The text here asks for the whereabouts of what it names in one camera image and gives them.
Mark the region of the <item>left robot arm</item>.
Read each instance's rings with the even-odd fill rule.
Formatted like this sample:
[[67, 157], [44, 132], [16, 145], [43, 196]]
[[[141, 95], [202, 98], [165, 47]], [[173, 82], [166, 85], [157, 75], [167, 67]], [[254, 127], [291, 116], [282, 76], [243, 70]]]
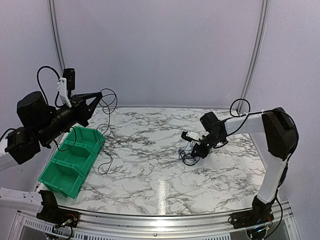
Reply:
[[75, 94], [57, 109], [46, 104], [40, 91], [25, 96], [17, 103], [22, 126], [9, 128], [0, 138], [0, 170], [26, 163], [41, 147], [49, 149], [51, 142], [75, 124], [87, 127], [102, 97], [101, 92]]

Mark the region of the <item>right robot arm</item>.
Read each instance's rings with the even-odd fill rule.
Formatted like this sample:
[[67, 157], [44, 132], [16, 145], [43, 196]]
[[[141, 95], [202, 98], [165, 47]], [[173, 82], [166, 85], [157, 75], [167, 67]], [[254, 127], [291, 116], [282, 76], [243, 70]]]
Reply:
[[211, 148], [219, 143], [226, 143], [229, 136], [249, 133], [265, 135], [268, 151], [267, 169], [262, 185], [252, 202], [252, 209], [247, 214], [247, 219], [252, 224], [260, 223], [276, 199], [278, 190], [287, 176], [289, 160], [299, 142], [294, 120], [283, 108], [277, 107], [223, 120], [209, 112], [203, 115], [200, 121], [207, 132], [206, 135], [189, 131], [181, 135], [183, 139], [195, 143], [192, 157], [206, 158]]

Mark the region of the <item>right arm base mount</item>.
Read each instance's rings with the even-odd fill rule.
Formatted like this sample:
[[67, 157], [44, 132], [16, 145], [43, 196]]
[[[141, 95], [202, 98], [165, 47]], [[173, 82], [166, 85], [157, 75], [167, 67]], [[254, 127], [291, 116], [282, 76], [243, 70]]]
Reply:
[[234, 229], [246, 228], [256, 225], [261, 225], [274, 220], [272, 213], [272, 205], [275, 202], [275, 198], [271, 202], [263, 203], [254, 197], [252, 202], [252, 209], [234, 212], [227, 220]]

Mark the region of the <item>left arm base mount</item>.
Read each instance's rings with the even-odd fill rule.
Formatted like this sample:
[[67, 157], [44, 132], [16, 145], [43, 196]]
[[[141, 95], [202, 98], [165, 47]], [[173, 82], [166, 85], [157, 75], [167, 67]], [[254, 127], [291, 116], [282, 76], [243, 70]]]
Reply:
[[60, 208], [58, 206], [56, 197], [52, 191], [40, 190], [41, 195], [40, 212], [36, 214], [36, 217], [40, 220], [56, 224], [59, 227], [65, 225], [76, 228], [78, 225], [80, 213], [78, 211]]

